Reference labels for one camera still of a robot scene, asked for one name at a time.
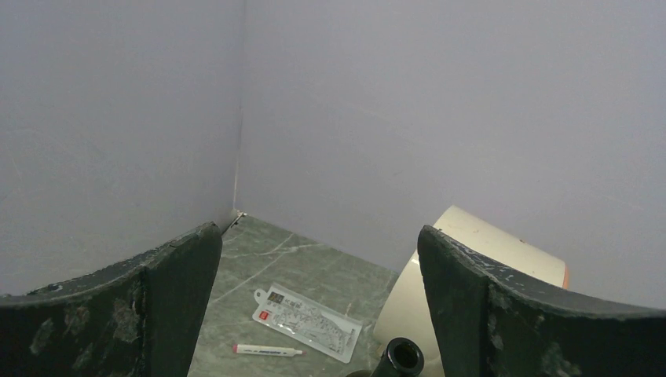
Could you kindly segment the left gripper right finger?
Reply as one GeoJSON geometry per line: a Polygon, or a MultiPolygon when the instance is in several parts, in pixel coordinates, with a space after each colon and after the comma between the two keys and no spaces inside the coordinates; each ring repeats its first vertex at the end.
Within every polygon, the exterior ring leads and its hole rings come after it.
{"type": "Polygon", "coordinates": [[[419,264],[447,376],[662,376],[665,312],[582,295],[426,225],[419,264]]]}

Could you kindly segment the dark green wine bottle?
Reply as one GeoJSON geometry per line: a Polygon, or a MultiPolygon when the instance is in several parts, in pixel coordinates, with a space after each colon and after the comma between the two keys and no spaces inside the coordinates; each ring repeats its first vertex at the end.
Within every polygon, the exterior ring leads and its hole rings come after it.
{"type": "Polygon", "coordinates": [[[358,370],[347,377],[415,377],[424,368],[422,350],[410,339],[394,338],[390,340],[372,370],[358,370]]]}

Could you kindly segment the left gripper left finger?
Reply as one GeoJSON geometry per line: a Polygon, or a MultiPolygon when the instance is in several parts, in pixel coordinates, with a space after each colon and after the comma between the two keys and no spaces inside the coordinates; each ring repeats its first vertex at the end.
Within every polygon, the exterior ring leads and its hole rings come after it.
{"type": "Polygon", "coordinates": [[[206,223],[159,247],[1,298],[4,376],[185,376],[223,248],[206,223]]]}

